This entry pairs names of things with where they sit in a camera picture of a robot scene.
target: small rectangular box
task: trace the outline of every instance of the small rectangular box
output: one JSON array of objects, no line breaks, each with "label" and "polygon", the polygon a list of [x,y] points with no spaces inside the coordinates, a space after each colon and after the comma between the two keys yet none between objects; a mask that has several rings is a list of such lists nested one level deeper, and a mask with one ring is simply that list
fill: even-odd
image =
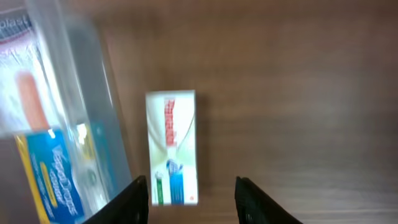
[{"label": "small rectangular box", "polygon": [[146,95],[153,205],[196,205],[195,91]]}]

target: toothpaste box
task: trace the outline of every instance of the toothpaste box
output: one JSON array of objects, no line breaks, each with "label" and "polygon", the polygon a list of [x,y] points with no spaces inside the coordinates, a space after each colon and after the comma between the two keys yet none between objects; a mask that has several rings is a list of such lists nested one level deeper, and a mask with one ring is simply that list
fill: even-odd
[{"label": "toothpaste box", "polygon": [[196,205],[195,91],[146,95],[153,205]]}]

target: yellow stripe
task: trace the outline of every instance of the yellow stripe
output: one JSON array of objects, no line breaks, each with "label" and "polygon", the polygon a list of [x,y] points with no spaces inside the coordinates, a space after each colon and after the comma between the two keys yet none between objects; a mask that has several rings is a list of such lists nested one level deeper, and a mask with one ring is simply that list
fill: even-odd
[{"label": "yellow stripe", "polygon": [[47,167],[45,166],[44,162],[40,162],[40,169],[42,170],[44,184],[45,188],[47,189],[47,193],[49,194],[50,202],[54,208],[57,208],[57,200],[55,199],[55,194],[51,186],[49,173],[47,172]]},{"label": "yellow stripe", "polygon": [[32,165],[30,164],[26,138],[25,136],[16,136],[15,140],[17,143],[19,154],[21,155],[22,163],[25,167],[27,180],[29,182],[30,191],[32,191],[33,199],[36,204],[36,210],[37,214],[39,215],[40,223],[49,224],[50,220],[44,210],[42,199],[40,198],[40,193],[37,188],[35,177],[33,175]]}]

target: wood grain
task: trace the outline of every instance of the wood grain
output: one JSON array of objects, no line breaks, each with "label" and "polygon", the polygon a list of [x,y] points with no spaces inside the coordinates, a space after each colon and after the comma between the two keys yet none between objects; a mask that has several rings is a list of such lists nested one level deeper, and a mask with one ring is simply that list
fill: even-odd
[{"label": "wood grain", "polygon": [[238,223],[237,175],[304,223],[396,223],[396,1],[90,2],[133,175],[145,93],[197,91],[199,206],[149,223]]}]

